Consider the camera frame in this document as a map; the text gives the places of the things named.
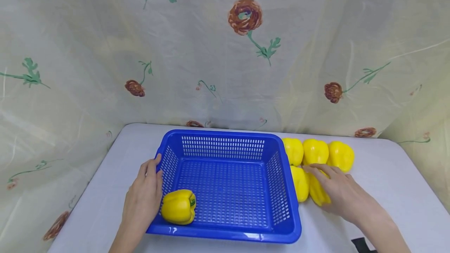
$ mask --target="forearm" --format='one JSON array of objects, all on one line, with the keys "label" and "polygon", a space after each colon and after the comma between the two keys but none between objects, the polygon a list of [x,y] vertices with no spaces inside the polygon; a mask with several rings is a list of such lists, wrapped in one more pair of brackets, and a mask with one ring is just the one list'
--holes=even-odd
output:
[{"label": "forearm", "polygon": [[142,236],[133,235],[132,231],[120,226],[109,253],[133,253]]},{"label": "forearm", "polygon": [[411,253],[397,225],[387,214],[368,218],[358,227],[378,253]]}]

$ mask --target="fabric backdrop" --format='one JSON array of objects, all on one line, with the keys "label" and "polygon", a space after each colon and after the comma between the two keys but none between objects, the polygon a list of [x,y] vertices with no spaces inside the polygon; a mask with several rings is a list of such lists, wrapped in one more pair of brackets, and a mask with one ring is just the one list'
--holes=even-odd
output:
[{"label": "fabric backdrop", "polygon": [[449,5],[0,0],[0,251],[45,252],[133,122],[389,127],[450,210]]}]

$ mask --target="basket bottom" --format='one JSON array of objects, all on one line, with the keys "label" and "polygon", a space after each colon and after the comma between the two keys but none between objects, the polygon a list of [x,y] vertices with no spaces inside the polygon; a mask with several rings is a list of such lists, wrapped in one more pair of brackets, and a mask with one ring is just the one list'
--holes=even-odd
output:
[{"label": "basket bottom", "polygon": [[196,196],[195,227],[257,228],[270,231],[267,180],[263,162],[182,159],[175,190]]}]

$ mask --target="black object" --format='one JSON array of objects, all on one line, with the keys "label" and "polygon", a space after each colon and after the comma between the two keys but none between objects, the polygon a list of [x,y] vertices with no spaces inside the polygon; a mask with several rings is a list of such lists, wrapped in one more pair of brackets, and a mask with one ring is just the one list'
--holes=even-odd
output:
[{"label": "black object", "polygon": [[365,242],[365,238],[360,237],[356,239],[352,239],[353,244],[355,244],[356,250],[358,253],[378,253],[376,250],[370,250]]}]

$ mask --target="finger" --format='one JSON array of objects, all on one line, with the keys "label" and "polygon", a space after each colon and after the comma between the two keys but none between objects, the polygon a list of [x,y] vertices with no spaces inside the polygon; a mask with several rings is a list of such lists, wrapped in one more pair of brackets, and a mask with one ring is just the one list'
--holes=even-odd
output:
[{"label": "finger", "polygon": [[345,176],[346,176],[347,178],[349,178],[350,180],[352,180],[353,182],[355,181],[355,179],[353,179],[353,176],[352,176],[352,175],[350,175],[350,174],[345,174]]},{"label": "finger", "polygon": [[325,212],[332,213],[331,203],[323,203],[320,208],[322,208],[322,210]]},{"label": "finger", "polygon": [[339,167],[330,166],[332,170],[334,170],[337,174],[344,174]]},{"label": "finger", "polygon": [[319,181],[319,183],[320,183],[321,185],[324,185],[325,182],[326,182],[327,180],[329,180],[329,179],[327,178],[327,176],[323,175],[323,173],[320,172],[317,168],[311,167],[311,165],[305,165],[305,166],[303,166],[303,169],[306,170],[308,173],[313,174],[314,177],[317,178],[317,181]]},{"label": "finger", "polygon": [[148,167],[147,167],[147,177],[154,178],[156,176],[156,166],[161,161],[161,154],[158,153],[155,159],[151,159],[148,161]]},{"label": "finger", "polygon": [[163,197],[163,173],[162,173],[163,171],[162,170],[160,170],[157,174],[156,174],[156,200],[157,200],[157,202],[158,203],[160,203],[161,202],[161,200],[163,199],[162,197]]},{"label": "finger", "polygon": [[322,170],[323,173],[327,174],[328,177],[330,177],[330,178],[334,177],[336,175],[336,172],[329,165],[314,163],[314,164],[311,164],[310,166]]},{"label": "finger", "polygon": [[139,172],[138,172],[138,176],[136,178],[136,180],[143,180],[145,179],[145,173],[147,173],[147,167],[148,167],[148,163],[150,162],[150,160],[144,162],[141,167],[139,168]]}]

